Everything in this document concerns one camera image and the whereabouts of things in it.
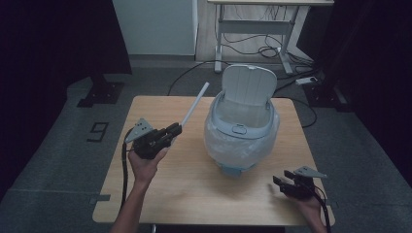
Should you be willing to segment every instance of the wooden table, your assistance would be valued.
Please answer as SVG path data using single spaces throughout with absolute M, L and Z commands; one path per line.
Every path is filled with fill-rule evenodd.
M 208 0 L 219 6 L 218 20 L 218 44 L 215 51 L 215 72 L 222 71 L 222 34 L 267 34 L 285 35 L 283 45 L 278 48 L 279 57 L 287 74 L 292 74 L 290 59 L 286 53 L 289 40 L 291 39 L 294 23 L 299 11 L 299 6 L 332 6 L 333 0 Z M 224 5 L 277 5 L 295 6 L 290 20 L 229 20 L 224 18 Z
M 154 128 L 180 122 L 195 97 L 135 97 L 120 135 L 102 195 L 110 201 L 96 204 L 93 219 L 114 222 L 120 209 L 122 190 L 121 144 L 125 133 L 140 117 Z M 147 192 L 141 222 L 167 224 L 302 225 L 303 217 L 272 176 L 284 177 L 303 165 L 316 169 L 293 102 L 272 99 L 281 123 L 272 153 L 239 179 L 228 177 L 207 154 L 203 127 L 212 97 L 203 97 L 166 157 Z M 129 168 L 128 191 L 133 185 Z M 315 183 L 323 188 L 319 179 Z M 333 213 L 329 210 L 331 222 Z

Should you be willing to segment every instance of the white stick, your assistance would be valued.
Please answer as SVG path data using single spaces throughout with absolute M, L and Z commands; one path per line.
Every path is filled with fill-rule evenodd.
M 185 126 L 186 122 L 188 121 L 189 117 L 191 116 L 191 114 L 193 113 L 194 108 L 196 108 L 197 104 L 199 103 L 200 98 L 203 96 L 203 94 L 205 93 L 207 87 L 209 86 L 209 83 L 206 82 L 206 84 L 203 85 L 203 88 L 200 90 L 199 94 L 197 95 L 196 99 L 194 100 L 194 102 L 191 104 L 191 107 L 188 111 L 188 113 L 186 114 L 185 118 L 182 121 L 182 127 Z

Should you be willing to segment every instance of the white wall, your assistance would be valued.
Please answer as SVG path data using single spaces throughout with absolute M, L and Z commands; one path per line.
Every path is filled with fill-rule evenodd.
M 194 55 L 197 0 L 114 0 L 129 54 Z

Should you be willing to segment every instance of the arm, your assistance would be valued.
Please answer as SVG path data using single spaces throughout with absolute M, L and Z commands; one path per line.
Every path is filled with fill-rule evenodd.
M 110 232 L 137 232 L 146 191 L 155 176 L 157 164 L 166 155 L 161 150 L 153 160 L 140 158 L 133 150 L 128 158 L 134 174 L 134 185 Z
M 327 233 L 326 227 L 321 221 L 321 204 L 315 197 L 311 197 L 309 200 L 297 200 L 288 196 L 299 211 L 305 217 L 310 229 L 313 233 Z

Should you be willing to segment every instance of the table leg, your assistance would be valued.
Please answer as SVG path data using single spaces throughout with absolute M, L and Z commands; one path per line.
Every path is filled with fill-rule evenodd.
M 289 56 L 286 54 L 287 48 L 288 48 L 288 44 L 289 44 L 289 40 L 291 39 L 291 35 L 293 32 L 293 28 L 294 28 L 294 24 L 296 21 L 296 17 L 297 17 L 297 13 L 299 12 L 299 6 L 296 6 L 294 11 L 293 11 L 293 15 L 292 18 L 290 20 L 289 23 L 289 27 L 288 27 L 288 32 L 285 35 L 285 41 L 282 44 L 282 47 L 280 49 L 278 49 L 279 52 L 279 57 L 281 58 L 282 64 L 284 66 L 285 72 L 290 75 L 293 73 L 293 70 L 291 68 L 291 65 L 289 63 Z
M 223 5 L 219 5 L 219 20 L 218 20 L 218 44 L 216 45 L 215 51 L 215 73 L 220 73 L 222 71 L 222 30 L 221 22 L 223 21 Z

